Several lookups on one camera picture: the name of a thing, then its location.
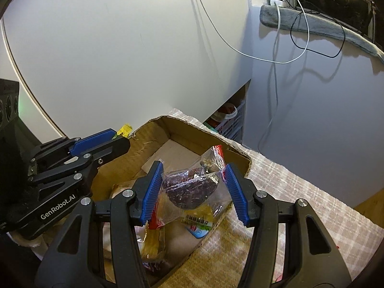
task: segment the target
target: black cable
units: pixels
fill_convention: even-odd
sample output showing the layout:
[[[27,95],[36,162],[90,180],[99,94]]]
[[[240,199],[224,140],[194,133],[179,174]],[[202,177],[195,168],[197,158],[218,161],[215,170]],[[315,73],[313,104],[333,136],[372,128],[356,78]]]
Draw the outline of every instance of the black cable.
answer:
[[[289,34],[291,35],[291,40],[292,40],[293,44],[294,44],[297,48],[304,50],[304,48],[298,46],[298,45],[295,43],[295,41],[293,40],[293,36],[292,36],[292,29],[293,29],[293,26],[294,26],[294,24],[296,23],[297,19],[299,18],[299,16],[300,16],[302,13],[303,13],[303,12],[300,12],[299,14],[297,14],[297,16],[296,16],[294,22],[292,23],[291,30],[290,30]],[[346,34],[345,34],[344,27],[343,27],[340,23],[338,23],[338,24],[340,25],[340,27],[341,27],[341,29],[342,29],[342,32],[343,32],[343,34],[344,34],[344,40],[342,41],[341,47],[340,47],[340,49],[339,49],[339,51],[337,52],[336,55],[334,55],[334,56],[329,56],[329,55],[326,55],[326,54],[323,54],[323,53],[320,53],[320,52],[317,52],[317,51],[314,51],[314,50],[311,50],[311,49],[308,49],[308,48],[307,48],[307,51],[310,51],[310,52],[313,52],[313,53],[316,53],[316,54],[319,54],[319,55],[322,55],[322,56],[325,56],[325,57],[329,57],[329,58],[335,58],[335,57],[337,57],[337,56],[341,53],[341,50],[342,50],[342,48],[344,47],[344,43],[345,43],[345,39],[346,39]]]
[[[346,25],[343,25],[342,22],[340,22],[340,21],[337,20],[336,18],[332,17],[331,15],[328,15],[327,12],[325,12],[325,11],[322,10],[320,7],[318,7],[316,4],[314,4],[314,3],[310,2],[310,1],[304,1],[303,3],[309,3],[309,4],[313,5],[317,10],[319,10],[320,13],[317,13],[316,15],[320,15],[320,16],[322,16],[322,17],[325,17],[325,18],[328,18],[328,19],[332,19],[332,20],[333,20],[334,22],[336,22],[337,24],[343,26],[344,28],[347,28],[347,29],[349,29],[349,30],[352,30],[353,32],[358,33],[358,32],[360,31],[360,30],[358,30],[358,29],[356,29],[356,28],[347,27]]]

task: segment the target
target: blue gripper pad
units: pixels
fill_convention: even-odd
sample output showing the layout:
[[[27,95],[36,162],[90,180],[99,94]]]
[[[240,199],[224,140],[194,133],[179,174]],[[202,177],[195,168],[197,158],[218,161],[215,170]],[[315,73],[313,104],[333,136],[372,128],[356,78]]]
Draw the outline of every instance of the blue gripper pad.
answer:
[[[152,176],[147,192],[143,199],[143,212],[141,213],[141,223],[145,225],[150,220],[152,212],[155,209],[157,196],[159,195],[160,186],[163,183],[162,174],[164,172],[163,164],[160,161],[155,161],[150,168],[147,177]]]
[[[88,136],[81,140],[78,140],[74,146],[70,149],[72,156],[79,156],[88,149],[94,148],[102,143],[105,143],[111,140],[116,135],[116,131],[113,129],[108,129],[97,134]]]
[[[235,167],[235,165],[231,163],[225,166],[225,184],[227,185],[229,194],[231,195],[232,201],[234,203],[238,219],[243,222],[245,226],[247,226],[250,223],[250,218],[248,216],[248,201],[243,193],[241,184],[239,183],[241,175],[239,174],[238,170],[235,172],[232,167]],[[247,187],[244,187],[244,189],[250,191],[248,195],[253,198],[252,191],[256,191],[256,188],[253,187],[253,190],[248,190]]]

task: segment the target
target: white wall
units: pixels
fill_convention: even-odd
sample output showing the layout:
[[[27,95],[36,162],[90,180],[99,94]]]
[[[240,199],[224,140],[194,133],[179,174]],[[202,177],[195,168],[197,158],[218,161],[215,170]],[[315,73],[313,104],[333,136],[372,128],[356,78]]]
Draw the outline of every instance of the white wall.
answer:
[[[0,39],[0,77],[20,81],[3,41],[4,39]],[[19,116],[27,127],[33,129],[35,136],[43,143],[62,136],[33,102],[22,82],[20,82],[19,93]]]
[[[248,0],[203,1],[250,53]],[[70,137],[137,128],[174,107],[205,120],[252,75],[196,0],[13,0],[3,19],[22,77]]]
[[[251,9],[254,54],[272,58],[276,30]],[[306,34],[294,33],[305,45]],[[310,48],[334,55],[341,41],[311,36]],[[297,57],[288,31],[280,36],[278,61]],[[345,43],[330,59],[306,53],[277,65],[279,108],[262,153],[336,198],[356,206],[384,188],[384,65]],[[257,143],[275,109],[273,70],[255,61],[245,119],[244,144]]]

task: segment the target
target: checkered tablecloth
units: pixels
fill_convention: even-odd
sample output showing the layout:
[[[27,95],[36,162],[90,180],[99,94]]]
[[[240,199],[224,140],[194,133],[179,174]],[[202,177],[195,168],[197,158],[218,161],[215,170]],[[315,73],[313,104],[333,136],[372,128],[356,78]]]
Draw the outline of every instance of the checkered tablecloth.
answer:
[[[169,115],[210,131],[197,119],[186,116],[177,109]],[[308,200],[339,246],[352,278],[363,270],[384,237],[382,228],[285,167],[240,144],[234,144],[225,138],[223,140],[251,157],[252,165],[247,177],[253,180],[258,189],[288,202],[295,202],[298,198]],[[237,219],[232,206],[203,245],[161,287],[237,287],[252,233],[252,228],[245,228]],[[274,279],[282,274],[283,270],[283,233],[281,228]]]

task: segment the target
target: gray fabric cover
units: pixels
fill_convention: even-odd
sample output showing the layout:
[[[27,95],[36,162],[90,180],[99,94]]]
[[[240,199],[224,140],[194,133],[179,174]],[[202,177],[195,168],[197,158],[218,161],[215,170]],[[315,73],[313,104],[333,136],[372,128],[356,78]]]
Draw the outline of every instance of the gray fabric cover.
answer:
[[[289,8],[280,8],[280,14],[282,18],[281,29],[290,30],[292,23],[294,22],[299,11]],[[317,15],[307,14],[307,20],[310,27],[310,33],[316,34],[318,36],[329,37],[337,40],[343,40],[344,34],[339,24],[334,23],[333,21],[327,20]],[[260,10],[260,22],[267,27],[277,28],[278,17],[276,6],[263,5]],[[307,33],[307,26],[305,24],[304,15],[301,15],[294,27],[293,31],[299,31]],[[384,52],[379,49],[372,42],[366,40],[361,35],[353,32],[350,29],[344,27],[346,42],[349,42],[365,53],[368,53],[372,56],[378,57],[381,62],[384,64]]]

